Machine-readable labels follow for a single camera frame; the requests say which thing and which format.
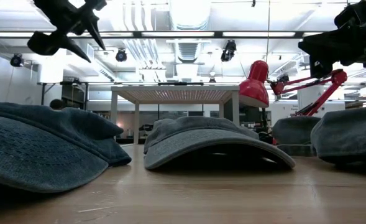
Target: person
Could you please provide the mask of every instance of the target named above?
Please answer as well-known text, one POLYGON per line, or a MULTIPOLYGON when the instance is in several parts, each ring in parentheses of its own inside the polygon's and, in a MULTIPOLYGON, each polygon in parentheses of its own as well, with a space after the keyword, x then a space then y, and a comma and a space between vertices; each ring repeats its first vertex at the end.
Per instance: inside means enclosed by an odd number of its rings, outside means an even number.
POLYGON ((62 110, 64 108, 64 102, 59 99, 54 99, 49 105, 53 110, 62 110))

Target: baseball cap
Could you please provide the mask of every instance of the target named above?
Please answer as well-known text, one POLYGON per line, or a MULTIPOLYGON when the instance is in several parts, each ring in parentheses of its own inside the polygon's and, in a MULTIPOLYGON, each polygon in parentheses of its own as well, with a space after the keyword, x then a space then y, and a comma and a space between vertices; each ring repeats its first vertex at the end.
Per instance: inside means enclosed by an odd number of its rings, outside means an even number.
POLYGON ((272 128, 277 147, 291 156, 316 156, 311 146, 311 131, 320 120, 313 116, 279 119, 272 128))
POLYGON ((253 153, 286 167, 293 168, 294 160, 277 147, 262 142, 258 134, 236 126, 224 118, 188 116, 178 119, 163 119, 154 122, 153 130, 144 145, 144 167, 156 169, 177 157, 209 146, 246 145, 253 153))
POLYGON ((366 108, 326 113, 311 131, 311 143, 326 162, 366 162, 366 108))
POLYGON ((87 111, 0 103, 0 184, 31 192, 74 189, 131 158, 123 130, 87 111))

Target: lamp shade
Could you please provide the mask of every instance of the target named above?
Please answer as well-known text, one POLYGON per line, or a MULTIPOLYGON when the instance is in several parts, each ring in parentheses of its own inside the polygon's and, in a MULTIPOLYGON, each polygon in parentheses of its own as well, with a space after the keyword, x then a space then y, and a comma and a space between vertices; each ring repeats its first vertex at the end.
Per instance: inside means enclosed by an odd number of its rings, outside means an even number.
POLYGON ((264 61, 255 61, 250 67, 249 77, 239 84, 239 102, 258 108, 267 108, 268 93, 264 82, 268 75, 268 65, 264 61))

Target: table surface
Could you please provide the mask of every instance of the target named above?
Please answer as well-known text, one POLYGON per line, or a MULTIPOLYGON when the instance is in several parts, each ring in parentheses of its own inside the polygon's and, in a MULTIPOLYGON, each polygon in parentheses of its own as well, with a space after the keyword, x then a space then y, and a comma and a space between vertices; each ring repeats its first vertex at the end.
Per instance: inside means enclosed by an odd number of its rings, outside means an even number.
POLYGON ((150 172, 142 146, 124 149, 128 166, 71 192, 0 190, 0 224, 366 223, 366 169, 298 157, 290 172, 150 172))

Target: white table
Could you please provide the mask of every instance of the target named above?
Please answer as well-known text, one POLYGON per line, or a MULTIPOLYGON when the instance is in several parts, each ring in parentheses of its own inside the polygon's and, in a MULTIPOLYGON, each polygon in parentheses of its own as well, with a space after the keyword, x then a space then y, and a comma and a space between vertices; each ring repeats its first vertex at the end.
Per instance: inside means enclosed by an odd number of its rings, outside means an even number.
POLYGON ((139 143, 140 104, 218 104, 220 118, 224 104, 232 99, 232 120, 239 125, 239 86, 112 86, 111 121, 117 123, 118 96, 135 104, 134 144, 139 143))

